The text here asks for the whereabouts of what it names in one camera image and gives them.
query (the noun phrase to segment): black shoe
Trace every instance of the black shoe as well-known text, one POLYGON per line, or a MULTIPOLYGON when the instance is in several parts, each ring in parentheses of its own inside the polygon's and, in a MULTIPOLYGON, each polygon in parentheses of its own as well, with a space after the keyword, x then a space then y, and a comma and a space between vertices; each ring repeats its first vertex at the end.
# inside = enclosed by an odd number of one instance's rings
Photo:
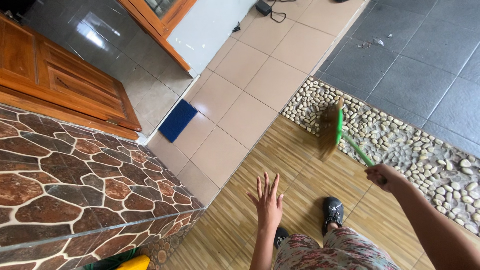
POLYGON ((322 226, 322 235, 327 234, 327 225, 330 222, 335 222, 339 227, 342 227, 343 220, 343 204, 335 197, 327 197, 324 200, 324 224, 322 226))
POLYGON ((280 246, 282 241, 288 237, 288 232, 284 228, 278 227, 275 232, 275 239, 273 240, 273 245, 276 249, 280 246))

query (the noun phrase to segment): person's right hand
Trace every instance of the person's right hand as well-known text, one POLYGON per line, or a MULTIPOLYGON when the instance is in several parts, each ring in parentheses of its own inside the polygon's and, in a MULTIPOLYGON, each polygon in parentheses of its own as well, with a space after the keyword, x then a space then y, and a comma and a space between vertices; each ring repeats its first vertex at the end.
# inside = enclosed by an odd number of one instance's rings
POLYGON ((365 172, 367 173, 368 180, 372 181, 375 185, 379 186, 386 192, 392 192, 392 189, 398 183, 408 182, 401 173, 395 170, 392 166, 387 166, 385 164, 378 164, 369 167, 365 172), (382 177, 387 180, 385 184, 380 183, 382 177))

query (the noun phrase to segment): electrical cord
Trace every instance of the electrical cord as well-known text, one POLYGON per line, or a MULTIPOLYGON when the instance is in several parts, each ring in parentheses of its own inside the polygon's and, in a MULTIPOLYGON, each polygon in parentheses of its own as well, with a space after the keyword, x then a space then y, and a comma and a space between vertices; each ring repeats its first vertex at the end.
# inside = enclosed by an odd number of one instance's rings
POLYGON ((272 1, 273 1, 273 4, 272 4, 272 6, 271 6, 271 7, 272 7, 272 12, 270 13, 270 18, 271 18, 272 20, 274 20, 275 22, 277 22, 277 23, 281 23, 281 22, 283 22, 283 21, 285 20, 285 18, 287 17, 287 14, 284 13, 284 12, 275 12, 275 11, 273 11, 273 6, 275 5, 275 3, 276 3, 277 1, 279 1, 279 2, 295 2, 296 0, 264 0, 264 1, 267 1, 267 2, 272 2, 272 1), (274 13, 275 13, 275 14, 283 14, 283 19, 282 19, 281 21, 277 21, 276 19, 273 18, 273 14, 274 14, 274 13))

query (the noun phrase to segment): person's left hand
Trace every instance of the person's left hand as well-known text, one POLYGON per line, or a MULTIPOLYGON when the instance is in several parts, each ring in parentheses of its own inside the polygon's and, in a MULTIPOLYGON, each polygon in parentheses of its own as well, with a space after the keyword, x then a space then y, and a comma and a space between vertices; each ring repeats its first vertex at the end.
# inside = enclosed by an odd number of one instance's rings
POLYGON ((278 199, 276 198, 276 189, 278 187, 278 181, 280 180, 280 174, 276 175, 271 189, 266 172, 264 172, 264 177, 265 184, 262 192, 262 181, 260 180, 260 176, 257 176, 258 200, 250 192, 247 192, 247 195, 257 207, 258 231, 275 231, 282 220, 283 214, 283 194, 280 194, 278 199))

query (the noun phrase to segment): floral pants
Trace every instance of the floral pants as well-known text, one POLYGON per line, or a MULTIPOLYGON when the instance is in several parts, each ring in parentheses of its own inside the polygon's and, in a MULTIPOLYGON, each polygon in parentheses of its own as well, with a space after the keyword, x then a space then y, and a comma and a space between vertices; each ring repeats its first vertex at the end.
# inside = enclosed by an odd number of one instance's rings
POLYGON ((384 250, 348 227, 327 233, 323 248, 303 234, 293 234, 283 240, 274 270, 316 269, 400 270, 400 267, 384 250))

